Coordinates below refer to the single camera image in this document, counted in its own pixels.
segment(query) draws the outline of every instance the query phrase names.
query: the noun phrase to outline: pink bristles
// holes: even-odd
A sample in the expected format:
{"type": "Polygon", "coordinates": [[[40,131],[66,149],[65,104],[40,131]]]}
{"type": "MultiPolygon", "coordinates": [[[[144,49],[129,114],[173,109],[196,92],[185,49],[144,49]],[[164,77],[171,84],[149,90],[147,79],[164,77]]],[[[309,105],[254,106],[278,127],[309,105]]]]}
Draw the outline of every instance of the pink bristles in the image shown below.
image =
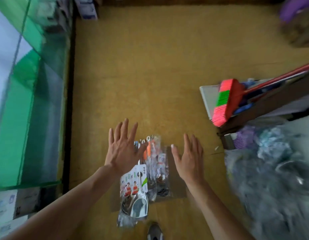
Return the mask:
{"type": "Polygon", "coordinates": [[[233,83],[233,79],[222,81],[221,85],[220,85],[220,92],[230,90],[231,86],[232,86],[232,83],[233,83]]]}
{"type": "Polygon", "coordinates": [[[218,107],[215,107],[213,111],[213,116],[212,116],[212,122],[215,126],[220,127],[223,125],[227,120],[225,118],[225,110],[227,108],[227,105],[221,105],[218,107]]]}

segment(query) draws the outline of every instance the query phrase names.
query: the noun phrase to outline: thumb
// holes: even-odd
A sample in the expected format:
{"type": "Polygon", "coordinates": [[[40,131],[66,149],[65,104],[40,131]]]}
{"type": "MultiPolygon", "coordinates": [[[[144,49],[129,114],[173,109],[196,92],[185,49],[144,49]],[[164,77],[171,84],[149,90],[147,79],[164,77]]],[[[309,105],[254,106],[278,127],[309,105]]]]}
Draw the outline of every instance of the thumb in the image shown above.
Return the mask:
{"type": "Polygon", "coordinates": [[[173,144],[171,145],[171,152],[175,160],[175,164],[179,163],[181,161],[179,151],[178,151],[178,148],[173,144]]]}
{"type": "Polygon", "coordinates": [[[141,146],[139,147],[138,152],[137,152],[137,156],[139,159],[141,159],[141,157],[143,156],[143,153],[147,149],[147,146],[148,146],[148,142],[145,142],[145,143],[142,143],[141,146]]]}

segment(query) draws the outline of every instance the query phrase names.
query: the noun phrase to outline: hand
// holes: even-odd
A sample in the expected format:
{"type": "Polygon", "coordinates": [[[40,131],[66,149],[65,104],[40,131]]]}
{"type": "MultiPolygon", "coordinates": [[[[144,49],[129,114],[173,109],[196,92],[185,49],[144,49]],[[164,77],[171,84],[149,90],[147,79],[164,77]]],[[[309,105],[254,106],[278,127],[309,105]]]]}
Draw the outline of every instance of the hand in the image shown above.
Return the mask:
{"type": "Polygon", "coordinates": [[[198,138],[194,135],[191,141],[187,134],[184,134],[184,153],[180,158],[178,148],[171,145],[176,169],[180,177],[185,181],[187,186],[192,184],[200,184],[204,182],[203,176],[203,148],[198,138]]]}
{"type": "Polygon", "coordinates": [[[138,123],[133,125],[129,137],[128,124],[129,120],[125,119],[123,124],[120,122],[117,125],[114,134],[112,128],[109,131],[109,149],[104,165],[113,166],[120,176],[128,173],[137,164],[148,146],[147,142],[143,143],[139,150],[135,151],[134,140],[138,123]]]}

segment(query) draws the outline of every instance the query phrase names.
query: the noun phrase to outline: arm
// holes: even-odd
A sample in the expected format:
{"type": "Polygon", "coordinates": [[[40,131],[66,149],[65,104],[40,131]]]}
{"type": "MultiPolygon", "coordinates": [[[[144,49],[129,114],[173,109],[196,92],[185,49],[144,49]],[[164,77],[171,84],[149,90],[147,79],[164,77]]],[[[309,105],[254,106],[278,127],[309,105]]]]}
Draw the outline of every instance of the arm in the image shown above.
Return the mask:
{"type": "Polygon", "coordinates": [[[115,180],[129,172],[136,165],[147,143],[142,144],[138,152],[134,149],[134,139],[138,124],[129,135],[128,119],[119,123],[115,133],[109,131],[109,150],[105,165],[91,177],[68,193],[31,217],[24,225],[15,230],[4,240],[51,240],[67,239],[76,229],[88,210],[110,188],[115,180]]]}
{"type": "Polygon", "coordinates": [[[184,154],[180,158],[178,149],[171,145],[172,154],[180,177],[201,209],[215,240],[254,239],[236,220],[218,196],[204,180],[203,149],[200,141],[192,135],[191,141],[184,135],[184,154]]]}

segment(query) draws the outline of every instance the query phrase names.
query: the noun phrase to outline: glass display case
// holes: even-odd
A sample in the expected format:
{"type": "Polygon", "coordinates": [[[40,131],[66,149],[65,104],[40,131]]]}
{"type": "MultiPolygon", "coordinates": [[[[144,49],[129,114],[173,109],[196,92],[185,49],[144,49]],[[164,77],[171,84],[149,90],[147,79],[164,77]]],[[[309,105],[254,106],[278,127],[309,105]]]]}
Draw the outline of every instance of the glass display case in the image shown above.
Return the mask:
{"type": "Polygon", "coordinates": [[[0,190],[60,183],[72,0],[0,0],[0,190]]]}

